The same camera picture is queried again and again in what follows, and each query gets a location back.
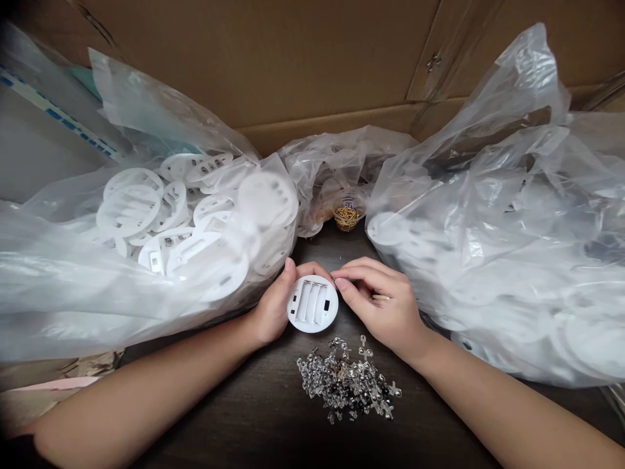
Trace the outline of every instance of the transparent plastic bag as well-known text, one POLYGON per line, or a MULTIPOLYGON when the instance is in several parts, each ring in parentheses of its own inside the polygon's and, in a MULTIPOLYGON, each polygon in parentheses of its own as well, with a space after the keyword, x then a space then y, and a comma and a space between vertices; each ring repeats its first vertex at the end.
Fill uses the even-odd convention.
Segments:
POLYGON ((579 388, 625 379, 625 145, 623 115, 568 105, 535 25, 444 129, 384 163, 367 234, 454 342, 579 388))
MULTIPOLYGON (((277 156, 259 166, 255 175, 279 177, 296 200, 277 156)), ((296 207, 287 226, 256 228, 257 254, 248 255, 242 284, 224 298, 206 301, 207 272, 214 255, 225 255, 223 249, 198 256, 179 275, 167 277, 80 236, 93 228, 115 171, 120 169, 58 181, 21 208, 1 207, 0 360, 88 356, 234 314, 258 302, 294 247, 296 207)), ((211 230, 243 242, 241 226, 249 216, 234 198, 230 218, 211 230)))
POLYGON ((298 236, 309 238, 333 217, 340 191, 356 187, 370 193, 382 163, 413 147, 408 134, 366 126, 342 134, 313 135, 295 140, 278 151, 285 161, 299 197, 298 236))
POLYGON ((486 145, 517 130, 564 124, 569 106, 570 95, 558 81, 547 32, 538 23, 499 56, 460 112, 440 132, 384 163, 372 200, 393 184, 409 188, 413 169, 424 165, 461 167, 486 145))
POLYGON ((96 50, 90 49, 89 57, 112 124, 153 135, 171 154, 216 151, 258 159, 242 134, 179 91, 96 50))
POLYGON ((55 64, 19 28, 10 22, 3 25, 4 43, 2 65, 15 72, 22 80, 61 107, 81 126, 105 139, 120 152, 119 161, 130 151, 130 144, 122 134, 103 118, 98 110, 101 103, 66 67, 55 64))
POLYGON ((484 148, 367 231, 420 308, 483 360, 558 386, 620 382, 625 199, 606 195, 624 177, 570 129, 540 126, 484 148))

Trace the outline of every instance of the finger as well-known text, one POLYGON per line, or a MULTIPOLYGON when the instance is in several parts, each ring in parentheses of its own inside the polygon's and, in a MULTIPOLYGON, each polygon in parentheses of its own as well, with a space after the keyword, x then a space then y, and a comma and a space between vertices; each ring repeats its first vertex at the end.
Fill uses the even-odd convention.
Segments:
POLYGON ((329 272, 316 262, 309 262, 298 266, 298 278, 302 278, 307 275, 318 275, 334 285, 334 279, 329 272))
POLYGON ((374 268, 391 277, 395 277, 399 275, 399 272, 397 272, 396 270, 393 270, 392 268, 382 264, 380 261, 376 261, 375 259, 371 259, 370 257, 361 257, 360 259, 354 259, 353 261, 348 262, 341 268, 343 269, 346 267, 362 267, 362 266, 374 268))
POLYGON ((360 294, 356 286, 349 280, 337 278, 337 287, 343 300, 366 324, 371 316, 375 314, 376 307, 360 294))
POLYGON ((285 268, 282 274, 273 282, 272 290, 278 290, 281 294, 289 295, 293 289, 293 283, 298 279, 298 272, 295 268, 295 262, 290 257, 286 258, 285 268))
POLYGON ((347 267, 332 272, 335 279, 348 278, 352 280, 363 280, 370 290, 396 298, 399 293, 397 278, 388 276, 371 267, 347 267))
POLYGON ((364 298, 371 301, 371 290, 369 290, 369 288, 367 287, 367 284, 364 281, 362 280, 357 281, 356 288, 358 288, 358 291, 364 298))

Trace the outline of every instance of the clear plastic bag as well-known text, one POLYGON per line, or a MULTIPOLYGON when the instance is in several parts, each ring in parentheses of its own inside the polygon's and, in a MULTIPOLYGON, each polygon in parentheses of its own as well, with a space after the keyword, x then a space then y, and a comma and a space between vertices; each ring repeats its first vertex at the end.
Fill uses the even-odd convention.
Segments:
MULTIPOLYGON (((277 175, 292 187, 278 157, 260 164, 258 173, 277 175)), ((273 227, 261 229, 258 257, 249 259, 241 286, 223 299, 205 302, 202 277, 188 274, 206 270, 209 260, 198 258, 180 276, 165 277, 77 234, 93 226, 105 183, 114 173, 101 170, 59 181, 21 208, 2 206, 0 360, 88 356, 249 308, 294 246, 296 220, 279 233, 273 227), (263 268, 272 256, 271 265, 263 268)), ((240 233, 246 215, 239 210, 234 208, 217 228, 223 236, 240 233)))
POLYGON ((122 156, 130 151, 129 142, 98 113, 101 107, 98 99, 67 68, 53 63, 23 31, 10 22, 4 24, 3 34, 3 66, 17 73, 81 126, 86 126, 95 135, 105 139, 110 146, 114 145, 122 156))
POLYGON ((536 25, 442 131, 384 163, 367 233, 454 342, 580 388, 625 379, 625 145, 622 115, 567 108, 536 25))
POLYGON ((333 203, 341 190, 355 187, 370 193, 382 163, 417 142, 408 134, 366 126, 342 134, 313 135, 295 140, 278 151, 285 161, 299 197, 298 236, 309 238, 333 217, 333 203))
POLYGON ((153 135, 171 154, 217 151, 258 159, 242 134, 179 91, 96 50, 89 57, 112 124, 153 135))
MULTIPOLYGON (((98 221, 105 185, 126 167, 55 182, 21 208, 0 207, 3 361, 93 355, 237 314, 258 302, 294 246, 297 197, 278 156, 258 161, 245 137, 203 107, 126 65, 91 53, 96 84, 112 123, 134 129, 137 134, 144 132, 140 135, 144 140, 150 135, 160 141, 166 139, 163 148, 171 152, 187 149, 193 154, 189 160, 184 159, 189 155, 182 155, 183 179, 171 173, 171 178, 166 177, 163 171, 171 168, 164 161, 154 161, 145 168, 159 171, 167 179, 162 181, 149 171, 160 184, 179 183, 181 189, 175 192, 178 199, 170 194, 167 202, 167 190, 162 186, 158 193, 132 185, 139 182, 129 183, 128 188, 139 187, 139 192, 152 191, 151 207, 164 209, 162 219, 149 225, 146 222, 138 240, 123 234, 103 238, 98 221), (188 178, 193 168, 204 169, 210 179, 200 174, 195 185, 188 178), (246 186, 243 196, 243 182, 251 178, 255 178, 254 183, 246 186), (274 185, 280 196, 272 199, 274 185), (258 191, 264 194, 262 204, 255 199, 258 191), (221 209, 226 211, 220 212, 220 218, 207 216, 202 228, 188 226, 190 215, 201 200, 206 200, 206 194, 223 195, 229 201, 228 209, 221 209), (184 203, 178 206, 176 200, 184 203), (290 210, 277 210, 272 200, 290 210), (286 219, 285 213, 292 218, 286 219), (187 237, 162 231, 169 238, 159 239, 161 244, 154 252, 169 248, 167 260, 179 262, 172 269, 167 263, 165 276, 154 271, 152 251, 146 252, 149 257, 143 265, 138 262, 145 247, 142 243, 156 238, 160 225, 169 220, 174 229, 185 230, 187 237), (191 240, 190 233, 196 231, 198 237, 191 240), (175 247, 185 241, 193 244, 174 255, 175 247)), ((125 212, 105 213, 103 220, 128 223, 131 212, 132 217, 142 216, 137 210, 146 207, 144 199, 128 197, 126 202, 125 212)), ((159 262, 165 262, 164 255, 159 262)))

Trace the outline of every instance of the forearm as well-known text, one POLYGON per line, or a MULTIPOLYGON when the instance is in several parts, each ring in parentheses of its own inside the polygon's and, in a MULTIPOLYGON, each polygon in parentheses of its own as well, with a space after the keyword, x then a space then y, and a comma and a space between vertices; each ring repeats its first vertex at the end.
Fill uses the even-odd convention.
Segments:
POLYGON ((428 331, 406 361, 505 468, 623 468, 625 449, 516 379, 428 331))
POLYGON ((61 468, 125 467, 260 347, 250 327, 243 316, 133 362, 25 432, 61 468))

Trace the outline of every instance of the right hand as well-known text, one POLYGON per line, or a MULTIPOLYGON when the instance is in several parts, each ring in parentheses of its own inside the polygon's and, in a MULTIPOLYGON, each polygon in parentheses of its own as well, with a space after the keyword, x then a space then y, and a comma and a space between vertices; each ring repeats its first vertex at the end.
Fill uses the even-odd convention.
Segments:
POLYGON ((351 261, 331 275, 345 302, 378 341, 404 361, 425 356, 432 331, 421 321, 408 277, 368 257, 351 261), (356 280, 356 285, 347 279, 356 280), (389 299, 375 300, 373 294, 389 299))

